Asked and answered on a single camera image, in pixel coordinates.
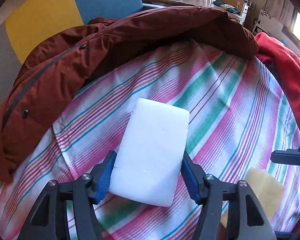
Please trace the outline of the maroon puffer jacket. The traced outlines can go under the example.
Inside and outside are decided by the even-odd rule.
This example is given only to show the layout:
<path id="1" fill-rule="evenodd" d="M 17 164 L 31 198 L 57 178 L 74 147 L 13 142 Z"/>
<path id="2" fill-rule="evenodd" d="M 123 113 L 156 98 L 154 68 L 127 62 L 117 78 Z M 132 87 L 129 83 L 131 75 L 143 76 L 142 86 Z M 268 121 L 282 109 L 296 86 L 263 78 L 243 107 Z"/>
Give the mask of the maroon puffer jacket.
<path id="1" fill-rule="evenodd" d="M 253 34 L 227 12 L 189 6 L 145 10 L 121 20 L 96 18 L 38 45 L 0 105 L 0 181 L 13 181 L 15 170 L 84 85 L 187 38 L 243 59 L 258 51 Z"/>

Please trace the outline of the wooden desk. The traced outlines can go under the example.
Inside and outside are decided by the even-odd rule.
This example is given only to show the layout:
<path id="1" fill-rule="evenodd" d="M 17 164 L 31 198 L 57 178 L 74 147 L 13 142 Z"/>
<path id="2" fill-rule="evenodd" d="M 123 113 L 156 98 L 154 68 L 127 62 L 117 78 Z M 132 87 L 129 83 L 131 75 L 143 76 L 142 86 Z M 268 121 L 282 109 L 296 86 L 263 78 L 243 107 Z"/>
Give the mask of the wooden desk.
<path id="1" fill-rule="evenodd" d="M 172 6 L 195 6 L 195 7 L 213 7 L 213 3 L 207 3 L 200 0 L 142 0 L 143 3 L 160 3 Z"/>

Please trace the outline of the striped bed sheet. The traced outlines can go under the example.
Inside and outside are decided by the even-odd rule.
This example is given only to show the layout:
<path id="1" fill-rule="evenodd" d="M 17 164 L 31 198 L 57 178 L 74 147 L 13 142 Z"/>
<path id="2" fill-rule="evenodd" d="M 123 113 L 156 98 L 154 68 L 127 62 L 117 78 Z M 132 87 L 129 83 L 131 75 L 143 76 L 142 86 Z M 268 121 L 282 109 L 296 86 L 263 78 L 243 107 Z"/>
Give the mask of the striped bed sheet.
<path id="1" fill-rule="evenodd" d="M 82 88 L 47 129 L 11 183 L 0 182 L 0 237 L 17 239 L 45 185 L 73 181 L 117 151 L 138 101 L 130 144 L 187 152 L 221 181 L 265 170 L 283 189 L 269 216 L 290 232 L 300 213 L 300 166 L 275 164 L 274 150 L 298 148 L 292 105 L 268 68 L 194 41 L 161 47 Z"/>

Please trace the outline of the white foam block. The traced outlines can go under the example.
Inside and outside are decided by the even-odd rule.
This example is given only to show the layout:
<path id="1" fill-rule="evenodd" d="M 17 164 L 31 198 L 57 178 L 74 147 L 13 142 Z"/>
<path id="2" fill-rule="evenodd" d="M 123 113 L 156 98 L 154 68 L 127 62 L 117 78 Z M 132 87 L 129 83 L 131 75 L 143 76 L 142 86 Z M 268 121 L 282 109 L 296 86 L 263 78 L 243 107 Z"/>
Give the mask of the white foam block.
<path id="1" fill-rule="evenodd" d="M 171 206 L 189 119 L 185 109 L 139 98 L 119 146 L 109 192 L 149 205 Z"/>

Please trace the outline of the red fleece blanket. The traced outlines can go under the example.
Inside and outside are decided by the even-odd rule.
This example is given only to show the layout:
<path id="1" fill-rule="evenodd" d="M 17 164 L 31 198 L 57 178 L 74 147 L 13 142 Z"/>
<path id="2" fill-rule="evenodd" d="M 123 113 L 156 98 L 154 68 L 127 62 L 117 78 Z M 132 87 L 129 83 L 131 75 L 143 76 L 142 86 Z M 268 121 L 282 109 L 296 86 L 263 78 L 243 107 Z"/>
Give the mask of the red fleece blanket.
<path id="1" fill-rule="evenodd" d="M 278 80 L 300 130 L 300 57 L 279 40 L 259 33 L 255 36 L 257 58 Z"/>

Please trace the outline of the yellow sponge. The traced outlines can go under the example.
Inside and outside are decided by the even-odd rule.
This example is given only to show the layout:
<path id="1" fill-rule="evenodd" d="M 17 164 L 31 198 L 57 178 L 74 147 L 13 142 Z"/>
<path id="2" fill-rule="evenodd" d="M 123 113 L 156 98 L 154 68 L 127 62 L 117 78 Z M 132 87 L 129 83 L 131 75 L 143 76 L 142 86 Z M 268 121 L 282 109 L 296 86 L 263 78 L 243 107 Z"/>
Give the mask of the yellow sponge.
<path id="1" fill-rule="evenodd" d="M 261 203 L 270 224 L 274 225 L 285 192 L 284 185 L 266 170 L 258 170 L 253 167 L 247 170 L 244 178 L 236 176 L 234 179 L 227 179 L 225 181 L 236 183 L 239 179 L 245 180 L 249 184 Z"/>

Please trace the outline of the grey yellow blue headboard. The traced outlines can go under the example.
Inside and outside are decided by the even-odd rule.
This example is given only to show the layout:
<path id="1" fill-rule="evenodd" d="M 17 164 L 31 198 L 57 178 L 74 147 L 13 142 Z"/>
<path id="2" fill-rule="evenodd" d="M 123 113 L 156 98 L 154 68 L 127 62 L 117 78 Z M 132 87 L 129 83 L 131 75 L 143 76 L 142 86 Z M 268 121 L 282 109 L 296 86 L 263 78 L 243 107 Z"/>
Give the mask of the grey yellow blue headboard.
<path id="1" fill-rule="evenodd" d="M 97 17 L 121 19 L 141 11 L 141 0 L 22 0 L 0 24 L 0 104 L 21 65 L 41 42 Z"/>

